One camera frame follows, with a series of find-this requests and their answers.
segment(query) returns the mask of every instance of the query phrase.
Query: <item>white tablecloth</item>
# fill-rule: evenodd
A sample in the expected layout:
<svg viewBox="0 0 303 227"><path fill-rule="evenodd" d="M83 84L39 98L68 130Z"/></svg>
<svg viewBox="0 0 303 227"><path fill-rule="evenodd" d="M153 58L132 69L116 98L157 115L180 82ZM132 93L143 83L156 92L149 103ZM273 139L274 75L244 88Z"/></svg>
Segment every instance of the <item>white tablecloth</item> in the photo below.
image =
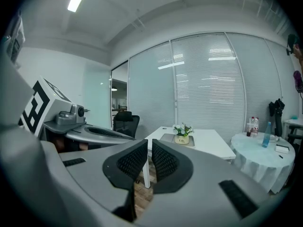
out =
<svg viewBox="0 0 303 227"><path fill-rule="evenodd" d="M292 169L294 148L284 139L270 142L268 147L264 148L261 146L263 137L264 133L258 133L255 138L247 137L246 133L233 136L231 149L236 154L236 158L232 161L232 165L260 183L267 192L271 190L277 193L285 184ZM289 153L276 152L276 144L288 146Z"/></svg>

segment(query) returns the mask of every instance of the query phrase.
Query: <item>flower pot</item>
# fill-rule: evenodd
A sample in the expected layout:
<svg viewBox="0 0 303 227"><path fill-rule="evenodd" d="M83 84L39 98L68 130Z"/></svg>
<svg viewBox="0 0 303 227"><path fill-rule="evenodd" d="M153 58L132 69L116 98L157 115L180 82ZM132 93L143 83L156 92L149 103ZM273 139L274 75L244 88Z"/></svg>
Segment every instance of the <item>flower pot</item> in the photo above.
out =
<svg viewBox="0 0 303 227"><path fill-rule="evenodd" d="M189 136L175 136L175 142L179 145L187 145L189 143Z"/></svg>

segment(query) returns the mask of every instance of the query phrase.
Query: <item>white blinds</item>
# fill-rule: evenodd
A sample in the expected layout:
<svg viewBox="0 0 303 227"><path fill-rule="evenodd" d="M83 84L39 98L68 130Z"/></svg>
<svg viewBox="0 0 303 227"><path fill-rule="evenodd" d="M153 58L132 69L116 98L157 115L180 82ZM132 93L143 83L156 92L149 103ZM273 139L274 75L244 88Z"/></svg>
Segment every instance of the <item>white blinds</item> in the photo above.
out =
<svg viewBox="0 0 303 227"><path fill-rule="evenodd" d="M214 129L226 141L243 130L244 87L235 53L224 34L172 42L178 123Z"/></svg>
<svg viewBox="0 0 303 227"><path fill-rule="evenodd" d="M286 48L271 41L267 44L274 56L276 67L279 72L283 103L282 119L290 119L293 115L299 115L299 96L294 86L294 66L290 56L286 54Z"/></svg>
<svg viewBox="0 0 303 227"><path fill-rule="evenodd" d="M259 118L259 130L264 132L270 119L268 104L281 98L277 68L264 39L228 34L241 64L247 98L247 121Z"/></svg>
<svg viewBox="0 0 303 227"><path fill-rule="evenodd" d="M175 122L170 45L162 44L130 59L129 110L140 116L136 139Z"/></svg>

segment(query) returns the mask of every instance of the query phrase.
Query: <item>potted plant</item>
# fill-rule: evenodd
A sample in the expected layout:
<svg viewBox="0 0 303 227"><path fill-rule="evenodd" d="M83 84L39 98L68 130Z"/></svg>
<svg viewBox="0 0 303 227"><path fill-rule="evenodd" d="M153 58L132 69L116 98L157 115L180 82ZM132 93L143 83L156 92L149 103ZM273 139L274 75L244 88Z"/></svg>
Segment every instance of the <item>potted plant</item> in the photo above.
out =
<svg viewBox="0 0 303 227"><path fill-rule="evenodd" d="M189 134L193 133L192 127L186 126L184 123L182 125L173 125L173 131L175 136L175 142L180 145L187 145L189 143Z"/></svg>

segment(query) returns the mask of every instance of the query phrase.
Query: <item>wooden floor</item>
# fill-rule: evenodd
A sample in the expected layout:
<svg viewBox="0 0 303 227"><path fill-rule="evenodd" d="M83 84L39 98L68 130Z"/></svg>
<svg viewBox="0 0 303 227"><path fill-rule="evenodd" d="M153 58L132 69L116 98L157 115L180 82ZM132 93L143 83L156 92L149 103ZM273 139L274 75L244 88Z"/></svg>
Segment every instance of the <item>wooden floor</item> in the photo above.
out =
<svg viewBox="0 0 303 227"><path fill-rule="evenodd" d="M152 188L157 182L156 180L156 169L151 161L152 159L148 157L149 167L150 167L150 179L151 179L151 187L149 189L144 186L144 178L143 172L140 172L138 179L140 182L138 184L134 184L134 202L135 202L135 210L137 217L143 213L144 209L148 206L148 204L152 201Z"/></svg>

